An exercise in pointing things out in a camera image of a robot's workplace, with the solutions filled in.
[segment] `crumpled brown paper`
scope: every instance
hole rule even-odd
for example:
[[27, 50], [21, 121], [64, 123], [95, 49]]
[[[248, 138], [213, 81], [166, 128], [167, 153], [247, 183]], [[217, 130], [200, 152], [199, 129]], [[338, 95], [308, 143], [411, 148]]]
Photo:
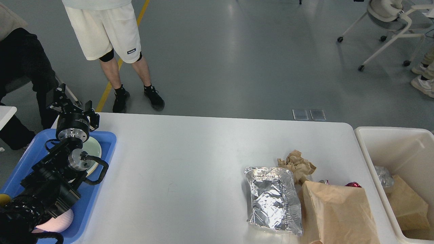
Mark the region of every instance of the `crumpled brown paper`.
[[394, 175], [393, 179], [395, 184], [388, 200], [401, 230], [429, 229], [428, 203], [399, 175]]
[[301, 152], [297, 150], [290, 152], [285, 161], [278, 158], [277, 165], [292, 171], [294, 183], [300, 185], [308, 181], [306, 176], [313, 174], [316, 170], [316, 167], [307, 159], [302, 158]]
[[363, 188], [306, 181], [302, 190], [301, 243], [380, 244]]

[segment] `black sneaker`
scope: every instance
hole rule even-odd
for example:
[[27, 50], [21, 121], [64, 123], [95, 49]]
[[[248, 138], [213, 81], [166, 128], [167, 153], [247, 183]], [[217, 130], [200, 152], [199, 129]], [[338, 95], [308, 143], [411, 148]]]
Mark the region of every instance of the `black sneaker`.
[[126, 102], [130, 97], [130, 93], [122, 87], [122, 90], [115, 92], [115, 103], [113, 104], [113, 113], [125, 113], [127, 107]]
[[143, 91], [143, 93], [151, 101], [151, 106], [153, 109], [157, 111], [161, 111], [164, 109], [164, 101], [158, 94], [158, 91], [155, 90], [154, 86], [150, 86], [149, 88], [145, 86], [145, 90]]

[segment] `brown paper bag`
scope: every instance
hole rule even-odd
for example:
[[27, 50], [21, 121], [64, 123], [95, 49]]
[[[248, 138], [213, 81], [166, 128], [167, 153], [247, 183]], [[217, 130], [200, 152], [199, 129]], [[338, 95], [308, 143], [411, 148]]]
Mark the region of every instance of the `brown paper bag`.
[[302, 189], [302, 243], [380, 243], [364, 189], [312, 181]]
[[394, 175], [393, 191], [388, 196], [390, 206], [402, 231], [429, 229], [426, 203], [401, 177]]

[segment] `foil in bin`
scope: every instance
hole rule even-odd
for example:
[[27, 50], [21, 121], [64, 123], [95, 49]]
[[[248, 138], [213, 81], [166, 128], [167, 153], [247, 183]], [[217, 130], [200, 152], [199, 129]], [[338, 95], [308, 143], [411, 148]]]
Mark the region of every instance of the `foil in bin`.
[[385, 167], [375, 165], [374, 168], [377, 173], [378, 179], [381, 182], [381, 186], [384, 189], [384, 192], [386, 194], [391, 194], [393, 191], [393, 185], [395, 184], [395, 180], [393, 179], [389, 170], [387, 170]]
[[252, 213], [248, 222], [276, 231], [303, 235], [301, 204], [293, 173], [285, 168], [248, 167]]

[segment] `person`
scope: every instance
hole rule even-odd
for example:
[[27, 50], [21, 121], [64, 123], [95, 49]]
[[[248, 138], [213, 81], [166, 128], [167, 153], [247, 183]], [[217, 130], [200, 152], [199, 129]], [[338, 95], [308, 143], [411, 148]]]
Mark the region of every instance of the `person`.
[[[24, 28], [27, 23], [0, 3], [0, 105], [6, 84], [27, 76], [36, 92], [43, 129], [51, 128], [58, 113], [46, 108], [47, 92], [59, 86], [41, 42]], [[35, 133], [13, 116], [1, 129], [0, 138], [13, 150], [26, 147]]]
[[411, 71], [418, 76], [411, 80], [410, 84], [423, 92], [425, 95], [434, 98], [434, 46], [425, 53], [420, 64], [413, 67]]
[[141, 52], [140, 36], [131, 0], [62, 0], [66, 13], [87, 60], [99, 59], [101, 68], [115, 90], [113, 112], [125, 112], [130, 96], [119, 77], [114, 51], [132, 64], [143, 82], [144, 95], [157, 111], [164, 100], [151, 84], [148, 63]]

